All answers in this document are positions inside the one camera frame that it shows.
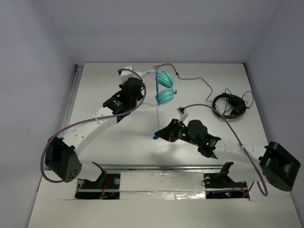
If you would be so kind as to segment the teal cat-ear headphones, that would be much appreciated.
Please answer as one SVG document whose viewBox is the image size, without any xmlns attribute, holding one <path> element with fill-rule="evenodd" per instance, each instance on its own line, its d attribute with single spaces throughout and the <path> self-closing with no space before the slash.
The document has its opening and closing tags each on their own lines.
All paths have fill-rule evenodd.
<svg viewBox="0 0 304 228">
<path fill-rule="evenodd" d="M 173 100 L 177 90 L 173 88 L 175 79 L 170 73 L 159 70 L 137 71 L 137 73 L 142 77 L 146 85 L 145 105 L 165 105 Z"/>
</svg>

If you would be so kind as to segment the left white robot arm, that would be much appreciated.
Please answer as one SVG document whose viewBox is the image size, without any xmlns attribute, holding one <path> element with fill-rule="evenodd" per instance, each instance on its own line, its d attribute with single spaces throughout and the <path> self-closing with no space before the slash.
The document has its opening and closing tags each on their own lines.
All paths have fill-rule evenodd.
<svg viewBox="0 0 304 228">
<path fill-rule="evenodd" d="M 58 182 L 84 179 L 95 187 L 105 184 L 102 168 L 93 161 L 80 161 L 80 155 L 96 137 L 143 103 L 146 91 L 141 79 L 130 77 L 119 87 L 120 91 L 105 101 L 91 119 L 73 124 L 73 131 L 48 141 L 42 166 L 52 170 L 60 178 Z"/>
</svg>

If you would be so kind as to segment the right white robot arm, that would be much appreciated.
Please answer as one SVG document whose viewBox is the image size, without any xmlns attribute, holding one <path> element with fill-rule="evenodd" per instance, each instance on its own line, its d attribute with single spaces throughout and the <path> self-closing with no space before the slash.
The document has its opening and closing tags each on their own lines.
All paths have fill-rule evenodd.
<svg viewBox="0 0 304 228">
<path fill-rule="evenodd" d="M 267 182 L 290 192 L 301 167 L 300 162 L 279 143 L 270 142 L 267 146 L 232 143 L 209 134 L 200 120 L 184 124 L 172 119 L 154 136 L 171 143 L 182 140 L 197 146 L 202 156 L 224 161 L 219 172 L 205 174 L 205 186 L 209 189 L 233 188 L 239 182 Z"/>
</svg>

